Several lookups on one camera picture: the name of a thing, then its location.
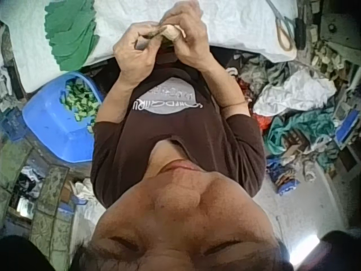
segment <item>shirt sleeve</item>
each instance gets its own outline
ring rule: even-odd
[[[261,189],[266,171],[261,131],[257,121],[246,115],[233,115],[226,121],[238,146],[238,182],[254,197]]]
[[[95,197],[104,202],[107,182],[111,180],[112,167],[123,123],[102,121],[94,125],[94,152],[90,179]]]

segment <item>scissor handle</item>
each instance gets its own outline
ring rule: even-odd
[[[289,34],[283,29],[281,20],[279,18],[276,18],[276,28],[277,28],[277,38],[278,38],[278,42],[280,43],[281,48],[283,50],[285,50],[286,52],[292,51],[292,49],[293,49],[293,40],[291,39]],[[283,43],[282,36],[281,36],[282,34],[288,40],[289,47],[286,47],[285,44]]]

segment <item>brown long-sleeve shirt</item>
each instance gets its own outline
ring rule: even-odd
[[[142,180],[152,149],[165,139],[178,142],[204,170],[238,182],[250,196],[265,174],[257,122],[245,115],[223,119],[203,84],[179,69],[154,71],[133,91],[125,119],[96,123],[94,133],[91,180],[106,208]]]

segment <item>hand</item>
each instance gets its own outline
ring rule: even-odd
[[[178,2],[162,18],[161,24],[179,25],[186,37],[180,35],[174,43],[178,59],[200,72],[214,63],[209,51],[207,27],[201,21],[202,12],[197,1]]]
[[[159,29],[157,23],[132,24],[113,46],[113,52],[120,67],[120,81],[132,88],[151,74],[162,37],[157,36],[151,39],[144,50],[136,50],[135,45],[140,37],[157,29]]]

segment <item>blue container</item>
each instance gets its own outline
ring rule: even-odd
[[[45,85],[24,107],[23,117],[29,129],[57,157],[70,163],[91,161],[94,136],[87,130],[90,117],[77,122],[59,98],[67,92],[67,81],[81,78],[93,91],[99,103],[103,101],[98,88],[89,77],[71,72]]]

